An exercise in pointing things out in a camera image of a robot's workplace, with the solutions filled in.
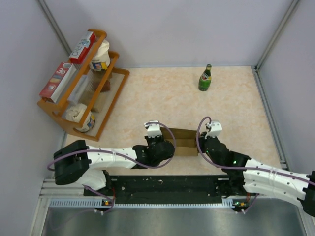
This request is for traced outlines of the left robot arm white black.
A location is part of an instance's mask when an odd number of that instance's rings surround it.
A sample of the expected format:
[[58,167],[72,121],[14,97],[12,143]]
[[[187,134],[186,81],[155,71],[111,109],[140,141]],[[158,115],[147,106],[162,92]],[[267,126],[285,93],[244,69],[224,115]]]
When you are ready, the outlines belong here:
[[147,145],[128,148],[96,148],[77,140],[53,156],[56,185],[81,184],[101,195],[111,191],[108,168],[157,169],[175,153],[173,144],[161,135],[149,139]]

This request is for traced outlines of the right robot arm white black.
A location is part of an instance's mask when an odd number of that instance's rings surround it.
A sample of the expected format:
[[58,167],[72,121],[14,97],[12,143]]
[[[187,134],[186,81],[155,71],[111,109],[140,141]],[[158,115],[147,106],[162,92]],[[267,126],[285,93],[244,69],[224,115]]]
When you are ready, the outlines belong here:
[[289,202],[310,216],[315,215],[315,175],[295,173],[263,164],[229,150],[206,132],[196,136],[197,149],[212,166],[229,176],[235,195],[259,194]]

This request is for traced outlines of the brown cardboard box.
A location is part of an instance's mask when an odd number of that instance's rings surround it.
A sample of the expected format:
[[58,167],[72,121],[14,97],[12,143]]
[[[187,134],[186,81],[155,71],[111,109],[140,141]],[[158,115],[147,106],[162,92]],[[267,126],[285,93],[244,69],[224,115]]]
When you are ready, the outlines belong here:
[[196,130],[169,128],[175,139],[176,148],[174,156],[193,157],[198,155],[196,144]]

